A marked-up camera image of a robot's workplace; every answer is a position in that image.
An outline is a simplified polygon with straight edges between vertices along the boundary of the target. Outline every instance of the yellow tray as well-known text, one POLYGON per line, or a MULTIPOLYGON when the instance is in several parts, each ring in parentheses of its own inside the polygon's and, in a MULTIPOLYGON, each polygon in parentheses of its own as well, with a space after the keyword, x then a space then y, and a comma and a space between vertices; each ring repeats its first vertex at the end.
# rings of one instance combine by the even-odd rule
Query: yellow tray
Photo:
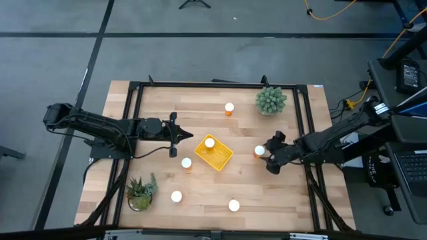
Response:
POLYGON ((233 155, 233 151, 231 149, 229 149, 222 142, 218 141, 218 139, 210 134, 208 134, 203 139, 203 141, 201 141, 201 143, 194 149, 194 152, 217 171, 221 171, 233 155), (205 140, 208 137, 211 137, 213 140, 215 140, 215 145, 212 149, 207 149, 205 146, 205 140))

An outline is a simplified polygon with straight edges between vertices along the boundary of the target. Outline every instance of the wooden tabletop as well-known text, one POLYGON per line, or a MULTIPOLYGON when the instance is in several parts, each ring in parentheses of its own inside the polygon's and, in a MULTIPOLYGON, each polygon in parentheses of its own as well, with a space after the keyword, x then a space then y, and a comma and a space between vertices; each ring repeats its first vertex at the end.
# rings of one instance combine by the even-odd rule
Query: wooden tabletop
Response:
MULTIPOLYGON (((112 81, 103 115, 121 119, 129 81, 112 81)), ((142 212, 132 211, 123 200, 120 227, 165 229, 223 229, 250 231, 312 231, 312 217, 304 168, 287 164, 279 175, 266 170, 266 164, 253 157, 256 145, 262 145, 280 130, 286 134, 286 143, 298 137, 298 124, 292 91, 284 111, 276 116, 263 116, 255 106, 259 89, 222 89, 193 87, 144 87, 139 117, 169 119, 177 112, 176 123, 194 137, 177 145, 178 155, 169 158, 168 151, 158 151, 143 159, 131 161, 127 184, 132 177, 149 182, 154 173, 159 185, 152 204, 142 212), (224 114, 224 105, 235 105, 233 115, 224 114), (216 171, 194 153, 199 142, 211 134, 234 151, 233 157, 216 171), (190 171, 181 166, 181 160, 193 161, 190 171), (173 191, 181 191, 180 203, 171 201, 173 191), (231 199, 240 202, 240 210, 231 212, 231 199)), ((308 85, 310 105, 316 131, 331 125, 328 105, 322 86, 308 85)), ((129 116, 133 115, 134 93, 129 116)), ((308 131, 304 100, 300 96, 304 129, 308 131)), ((138 141, 136 155, 169 143, 138 141)), ((96 163, 88 171, 75 223, 84 221, 105 195, 111 159, 96 163)), ((324 179, 328 198, 345 222, 355 227, 346 183, 342 172, 325 164, 324 179)), ((107 222, 112 222, 116 199, 110 205, 107 222)), ((324 217, 320 201, 321 225, 324 217)))

